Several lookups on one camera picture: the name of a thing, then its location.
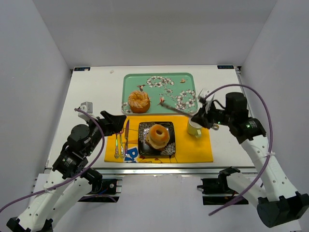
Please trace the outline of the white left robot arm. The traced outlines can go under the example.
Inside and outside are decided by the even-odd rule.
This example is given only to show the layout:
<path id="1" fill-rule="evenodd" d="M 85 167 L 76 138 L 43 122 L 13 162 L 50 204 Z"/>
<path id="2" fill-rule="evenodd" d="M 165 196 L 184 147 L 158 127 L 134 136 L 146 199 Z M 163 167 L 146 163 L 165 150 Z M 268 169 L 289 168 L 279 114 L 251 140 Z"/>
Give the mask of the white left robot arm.
<path id="1" fill-rule="evenodd" d="M 125 115 L 102 111 L 93 117 L 81 108 L 78 116 L 86 121 L 72 128 L 60 155 L 53 164 L 43 190 L 33 193 L 34 200 L 17 217 L 8 220 L 13 232 L 51 232 L 64 214 L 88 193 L 104 192 L 102 175 L 88 164 L 90 156 L 106 136 L 120 133 Z"/>

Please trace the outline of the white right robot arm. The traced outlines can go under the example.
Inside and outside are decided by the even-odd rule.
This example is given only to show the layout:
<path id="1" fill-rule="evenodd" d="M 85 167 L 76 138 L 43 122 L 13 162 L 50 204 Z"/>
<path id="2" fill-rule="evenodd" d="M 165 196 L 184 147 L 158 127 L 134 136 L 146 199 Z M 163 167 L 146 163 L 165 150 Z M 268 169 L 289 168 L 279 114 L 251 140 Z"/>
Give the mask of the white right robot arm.
<path id="1" fill-rule="evenodd" d="M 260 187 L 239 170 L 228 168 L 218 176 L 222 188 L 236 191 L 252 204 L 269 228 L 300 219 L 308 208 L 308 195 L 300 194 L 287 178 L 271 152 L 264 127 L 258 119 L 249 116 L 244 94 L 226 94 L 223 109 L 216 108 L 214 99 L 208 101 L 199 96 L 198 100 L 202 106 L 192 120 L 207 129 L 228 126 L 259 172 L 256 179 L 264 185 Z"/>

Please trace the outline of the pale speckled bagel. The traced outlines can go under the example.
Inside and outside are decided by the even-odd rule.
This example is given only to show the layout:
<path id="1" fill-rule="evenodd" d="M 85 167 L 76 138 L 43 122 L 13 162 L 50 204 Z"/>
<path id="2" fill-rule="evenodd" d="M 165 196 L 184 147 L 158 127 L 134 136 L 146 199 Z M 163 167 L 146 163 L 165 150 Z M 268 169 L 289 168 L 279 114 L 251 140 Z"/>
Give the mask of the pale speckled bagel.
<path id="1" fill-rule="evenodd" d="M 148 145 L 150 145 L 154 149 L 162 149 L 168 144 L 168 143 L 156 142 L 156 141 L 152 140 L 150 137 L 146 138 L 146 142 L 147 142 Z"/>

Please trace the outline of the glazed orange donut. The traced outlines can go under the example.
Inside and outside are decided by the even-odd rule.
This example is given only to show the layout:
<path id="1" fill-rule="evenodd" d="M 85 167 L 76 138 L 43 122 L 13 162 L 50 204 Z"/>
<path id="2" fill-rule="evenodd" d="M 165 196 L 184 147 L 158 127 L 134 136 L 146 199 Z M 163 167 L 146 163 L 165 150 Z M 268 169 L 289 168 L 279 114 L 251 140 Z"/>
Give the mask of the glazed orange donut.
<path id="1" fill-rule="evenodd" d="M 156 143 L 167 143 L 170 140 L 168 130 L 160 124 L 150 127 L 149 137 Z"/>

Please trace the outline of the brown bread slice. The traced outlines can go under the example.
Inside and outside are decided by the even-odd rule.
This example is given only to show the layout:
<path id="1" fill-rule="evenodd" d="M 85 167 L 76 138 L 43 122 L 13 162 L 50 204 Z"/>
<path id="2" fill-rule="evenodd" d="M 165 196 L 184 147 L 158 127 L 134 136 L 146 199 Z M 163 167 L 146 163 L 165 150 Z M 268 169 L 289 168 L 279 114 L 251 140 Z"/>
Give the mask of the brown bread slice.
<path id="1" fill-rule="evenodd" d="M 146 141 L 146 144 L 155 149 L 155 150 L 159 150 L 159 151 L 163 151 L 165 149 L 165 147 L 167 146 L 167 143 L 158 143 L 152 140 Z"/>

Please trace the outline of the metal serving tongs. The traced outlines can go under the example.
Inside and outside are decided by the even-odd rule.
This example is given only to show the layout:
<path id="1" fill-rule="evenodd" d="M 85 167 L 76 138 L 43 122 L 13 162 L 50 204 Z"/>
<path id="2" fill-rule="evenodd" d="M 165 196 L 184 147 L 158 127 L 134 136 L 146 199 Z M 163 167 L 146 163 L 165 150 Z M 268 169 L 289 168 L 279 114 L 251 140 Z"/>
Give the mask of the metal serving tongs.
<path id="1" fill-rule="evenodd" d="M 161 106 L 163 106 L 163 107 L 165 107 L 165 108 L 167 108 L 167 109 L 169 109 L 169 110 L 172 110 L 172 111 L 174 111 L 174 112 L 176 112 L 176 113 L 178 113 L 178 114 L 181 114 L 181 115 L 183 115 L 183 116 L 186 116 L 186 117 L 188 117 L 189 119 L 192 119 L 192 118 L 193 118 L 193 116 L 192 116 L 191 114 L 186 113 L 186 112 L 183 112 L 183 111 L 181 111 L 181 110 L 179 110 L 179 109 L 176 109 L 176 108 L 174 108 L 174 107 L 172 107 L 172 106 L 169 106 L 168 104 L 166 104 L 166 103 L 164 103 L 164 102 L 161 102 L 159 105 L 161 105 Z M 211 129 L 217 131 L 217 130 L 219 130 L 219 125 L 214 124 L 213 126 L 211 126 Z"/>

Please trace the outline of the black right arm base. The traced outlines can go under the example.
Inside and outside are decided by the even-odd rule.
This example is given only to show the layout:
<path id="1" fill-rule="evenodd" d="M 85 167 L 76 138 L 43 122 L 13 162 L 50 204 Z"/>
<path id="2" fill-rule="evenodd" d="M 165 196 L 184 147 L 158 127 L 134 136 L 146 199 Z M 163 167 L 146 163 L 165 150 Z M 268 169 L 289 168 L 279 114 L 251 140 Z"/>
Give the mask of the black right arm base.
<path id="1" fill-rule="evenodd" d="M 203 205 L 224 205 L 235 198 L 234 190 L 223 190 L 217 178 L 203 178 L 197 189 L 202 192 Z"/>

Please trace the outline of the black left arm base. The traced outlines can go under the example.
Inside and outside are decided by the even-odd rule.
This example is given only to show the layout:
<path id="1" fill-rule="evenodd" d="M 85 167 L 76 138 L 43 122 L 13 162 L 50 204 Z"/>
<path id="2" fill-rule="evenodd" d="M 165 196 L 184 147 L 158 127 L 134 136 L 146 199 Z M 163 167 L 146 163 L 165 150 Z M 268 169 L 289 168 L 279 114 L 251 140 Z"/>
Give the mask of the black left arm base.
<path id="1" fill-rule="evenodd" d="M 103 178 L 100 184 L 83 196 L 78 202 L 84 203 L 116 203 L 122 191 L 122 179 Z"/>

